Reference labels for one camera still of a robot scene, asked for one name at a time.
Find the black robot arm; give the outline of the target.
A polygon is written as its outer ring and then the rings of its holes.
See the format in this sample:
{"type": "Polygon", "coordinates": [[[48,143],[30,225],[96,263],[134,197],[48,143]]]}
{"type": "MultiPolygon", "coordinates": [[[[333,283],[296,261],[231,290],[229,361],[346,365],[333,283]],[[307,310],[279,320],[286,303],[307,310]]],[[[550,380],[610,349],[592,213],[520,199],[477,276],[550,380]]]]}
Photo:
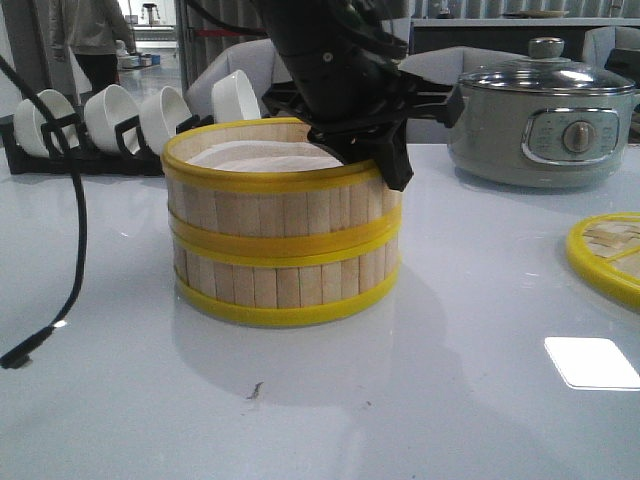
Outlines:
{"type": "Polygon", "coordinates": [[[413,176],[406,147],[410,119],[455,125],[459,88],[404,71],[406,41],[383,25],[387,1],[258,1],[255,8],[291,79],[263,96],[271,114],[307,125],[308,140],[344,164],[376,163],[387,186],[413,176]]]}

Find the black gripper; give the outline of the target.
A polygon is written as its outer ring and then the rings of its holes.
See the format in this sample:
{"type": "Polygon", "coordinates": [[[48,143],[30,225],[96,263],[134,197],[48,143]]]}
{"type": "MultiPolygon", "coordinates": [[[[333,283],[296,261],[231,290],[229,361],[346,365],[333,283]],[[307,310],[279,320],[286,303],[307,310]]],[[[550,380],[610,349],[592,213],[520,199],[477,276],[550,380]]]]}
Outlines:
{"type": "Polygon", "coordinates": [[[405,47],[276,49],[291,80],[263,96],[272,113],[311,126],[311,141],[331,150],[373,150],[386,185],[404,191],[414,172],[406,143],[410,119],[453,128],[464,111],[458,85],[400,69],[405,47]]]}

